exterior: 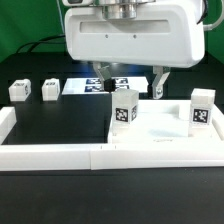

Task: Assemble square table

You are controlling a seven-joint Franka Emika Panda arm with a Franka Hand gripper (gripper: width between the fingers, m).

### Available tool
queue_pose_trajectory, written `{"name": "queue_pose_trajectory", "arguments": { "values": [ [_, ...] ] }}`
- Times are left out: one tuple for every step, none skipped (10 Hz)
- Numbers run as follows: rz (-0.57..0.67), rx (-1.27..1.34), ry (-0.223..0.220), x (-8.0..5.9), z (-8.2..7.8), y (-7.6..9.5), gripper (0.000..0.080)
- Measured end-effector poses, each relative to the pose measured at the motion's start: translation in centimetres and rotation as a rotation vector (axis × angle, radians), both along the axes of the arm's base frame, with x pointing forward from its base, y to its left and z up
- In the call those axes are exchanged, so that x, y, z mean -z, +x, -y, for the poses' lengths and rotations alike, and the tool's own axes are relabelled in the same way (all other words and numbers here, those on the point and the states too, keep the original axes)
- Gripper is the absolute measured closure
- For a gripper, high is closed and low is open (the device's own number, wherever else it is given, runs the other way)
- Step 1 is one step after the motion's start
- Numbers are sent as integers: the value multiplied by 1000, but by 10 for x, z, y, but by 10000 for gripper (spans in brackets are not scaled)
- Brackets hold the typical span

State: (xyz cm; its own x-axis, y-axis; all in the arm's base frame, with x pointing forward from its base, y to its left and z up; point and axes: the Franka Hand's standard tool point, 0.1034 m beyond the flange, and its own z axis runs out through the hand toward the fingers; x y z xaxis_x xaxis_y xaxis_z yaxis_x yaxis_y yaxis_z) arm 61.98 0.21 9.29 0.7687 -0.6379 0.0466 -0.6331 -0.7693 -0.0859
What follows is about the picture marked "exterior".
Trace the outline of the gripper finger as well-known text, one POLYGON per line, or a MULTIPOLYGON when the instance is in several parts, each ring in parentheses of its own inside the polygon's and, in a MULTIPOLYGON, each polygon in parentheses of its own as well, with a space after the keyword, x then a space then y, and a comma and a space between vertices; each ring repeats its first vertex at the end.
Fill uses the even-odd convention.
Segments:
POLYGON ((153 74, 155 78, 151 84, 148 85, 148 93, 152 99, 161 99, 163 96, 163 85, 166 82, 170 68, 164 66, 154 66, 153 74))
POLYGON ((110 66, 105 63, 94 62, 93 69, 101 81, 102 89, 106 92, 114 92, 115 80, 111 77, 110 66))

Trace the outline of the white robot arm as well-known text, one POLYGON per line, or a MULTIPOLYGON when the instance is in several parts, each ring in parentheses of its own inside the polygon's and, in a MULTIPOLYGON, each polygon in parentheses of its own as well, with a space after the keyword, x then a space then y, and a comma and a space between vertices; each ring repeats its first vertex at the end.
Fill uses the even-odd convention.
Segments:
POLYGON ((224 21, 205 24, 207 0, 62 0, 67 50, 91 61, 102 87, 112 90, 108 63, 148 65, 156 75, 152 96, 163 95, 170 69, 189 68, 205 53, 204 33, 224 21))

